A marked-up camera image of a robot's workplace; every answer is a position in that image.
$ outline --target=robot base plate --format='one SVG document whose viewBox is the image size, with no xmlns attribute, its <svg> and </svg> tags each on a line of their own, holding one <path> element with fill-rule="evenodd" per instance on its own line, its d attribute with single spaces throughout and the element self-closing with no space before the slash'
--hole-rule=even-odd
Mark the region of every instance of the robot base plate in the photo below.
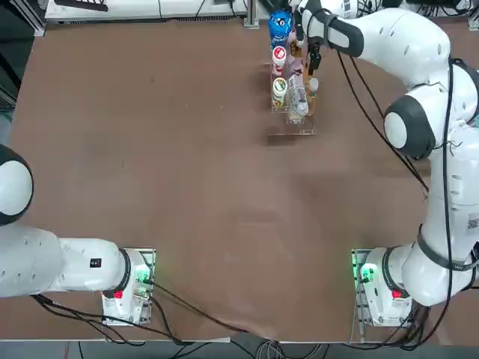
<svg viewBox="0 0 479 359">
<path fill-rule="evenodd" d="M 154 248 L 124 248 L 130 259 L 136 257 L 142 258 L 141 264 L 136 265 L 132 260 L 132 272 L 130 282 L 123 291 L 122 298 L 109 299 L 102 295 L 103 314 L 113 316 L 133 322 L 135 324 L 148 324 L 151 320 L 151 302 L 150 294 L 153 292 L 153 285 L 137 281 L 137 278 L 149 279 L 154 281 L 156 250 Z M 106 325 L 124 325 L 129 324 L 106 319 L 103 321 Z"/>
<path fill-rule="evenodd" d="M 359 322 L 359 333 L 361 338 L 365 340 L 365 329 L 364 324 L 374 325 L 374 326 L 400 326 L 401 322 L 397 320 L 397 323 L 383 322 L 380 323 L 379 320 L 373 320 L 371 316 L 370 306 L 368 305 L 367 293 L 364 288 L 364 285 L 360 282 L 361 278 L 359 277 L 359 270 L 367 261 L 367 256 L 371 252 L 371 249 L 352 249 L 351 250 L 351 260 L 353 263 L 353 278 L 354 278 L 354 287 L 356 289 L 356 319 Z M 402 325 L 407 328 L 411 325 L 411 322 L 408 321 L 406 324 Z"/>
</svg>

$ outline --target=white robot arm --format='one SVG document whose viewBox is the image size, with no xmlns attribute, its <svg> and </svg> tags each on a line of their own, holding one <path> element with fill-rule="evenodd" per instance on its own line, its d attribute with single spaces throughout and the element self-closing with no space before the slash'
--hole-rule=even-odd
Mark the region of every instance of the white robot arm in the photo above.
<svg viewBox="0 0 479 359">
<path fill-rule="evenodd" d="M 442 143 L 449 92 L 451 44 L 430 20 L 404 9 L 385 9 L 358 19 L 342 19 L 340 1 L 302 0 L 307 39 L 320 40 L 346 55 L 361 58 L 398 77 L 409 92 L 385 113 L 385 134 L 404 155 L 428 158 L 431 186 L 418 240 L 396 248 L 375 248 L 361 270 L 361 279 L 375 325 L 398 326 L 409 315 L 412 298 L 425 306 L 448 296 L 449 260 L 442 181 Z M 479 74 L 462 62 L 452 66 L 454 87 L 448 125 L 448 202 L 454 295 L 475 278 L 463 270 L 475 260 L 479 240 Z"/>
<path fill-rule="evenodd" d="M 148 305 L 141 281 L 151 279 L 141 253 L 102 239 L 57 238 L 15 224 L 33 193 L 25 160 L 0 145 L 0 297 L 101 291 L 105 315 L 139 324 Z"/>
</svg>

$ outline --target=clear plastic stand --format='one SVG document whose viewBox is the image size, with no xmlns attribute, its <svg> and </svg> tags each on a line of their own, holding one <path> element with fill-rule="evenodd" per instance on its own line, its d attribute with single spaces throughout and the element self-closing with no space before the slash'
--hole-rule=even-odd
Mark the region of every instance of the clear plastic stand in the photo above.
<svg viewBox="0 0 479 359">
<path fill-rule="evenodd" d="M 316 134 L 316 119 L 315 114 L 311 116 L 304 116 L 300 123 L 294 123 L 290 120 L 287 113 L 291 106 L 291 97 L 290 97 L 290 89 L 288 87 L 286 92 L 286 99 L 284 102 L 284 106 L 282 107 L 275 107 L 272 104 L 272 83 L 278 77 L 283 77 L 285 80 L 288 80 L 289 73 L 287 73 L 287 65 L 284 65 L 283 73 L 281 76 L 275 76 L 272 73 L 272 67 L 269 71 L 270 77 L 270 89 L 271 89 L 271 113 L 275 116 L 274 126 L 270 128 L 270 132 L 268 136 L 285 136 L 285 135 L 315 135 Z"/>
</svg>

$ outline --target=bottle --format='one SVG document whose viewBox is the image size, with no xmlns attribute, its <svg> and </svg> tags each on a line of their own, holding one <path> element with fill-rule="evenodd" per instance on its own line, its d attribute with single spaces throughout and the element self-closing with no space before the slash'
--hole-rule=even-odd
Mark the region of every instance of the bottle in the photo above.
<svg viewBox="0 0 479 359">
<path fill-rule="evenodd" d="M 293 14 L 287 10 L 275 11 L 269 16 L 268 28 L 271 50 L 276 46 L 284 46 L 293 28 Z"/>
<path fill-rule="evenodd" d="M 314 103 L 316 102 L 316 92 L 320 82 L 316 78 L 309 79 L 308 89 L 306 90 L 306 97 L 308 98 L 308 116 L 314 113 Z"/>
<path fill-rule="evenodd" d="M 272 83 L 272 105 L 273 107 L 283 107 L 286 97 L 287 83 L 282 77 L 278 77 Z"/>
<path fill-rule="evenodd" d="M 302 78 L 303 61 L 297 58 L 290 65 L 290 73 L 288 86 L 290 87 L 290 107 L 288 109 L 288 117 L 292 123 L 299 124 L 304 120 L 304 116 L 308 114 L 308 100 L 306 97 L 305 83 Z"/>
</svg>

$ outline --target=brown table surface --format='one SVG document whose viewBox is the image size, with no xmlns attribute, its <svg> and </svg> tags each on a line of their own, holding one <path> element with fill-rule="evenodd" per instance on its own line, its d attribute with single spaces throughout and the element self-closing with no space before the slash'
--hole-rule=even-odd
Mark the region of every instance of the brown table surface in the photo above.
<svg viewBox="0 0 479 359">
<path fill-rule="evenodd" d="M 479 67 L 478 35 L 464 23 L 445 29 L 453 54 Z M 359 62 L 384 108 L 405 92 Z M 269 107 L 268 63 L 266 26 L 249 31 L 239 21 L 49 30 L 34 42 L 11 136 L 35 179 L 22 222 L 153 247 L 160 283 L 261 336 L 346 342 L 350 250 L 412 242 L 424 196 L 363 118 L 334 52 L 320 71 L 317 135 L 267 141 L 279 121 Z M 427 175 L 428 164 L 420 167 Z M 178 336 L 230 334 L 157 296 Z M 101 311 L 98 294 L 52 297 Z M 454 298 L 435 340 L 477 343 L 470 318 L 478 299 Z M 100 337 L 30 298 L 2 299 L 0 308 L 10 323 L 0 326 L 4 339 Z M 152 326 L 161 328 L 156 314 Z M 368 333 L 381 340 L 387 331 Z"/>
</svg>

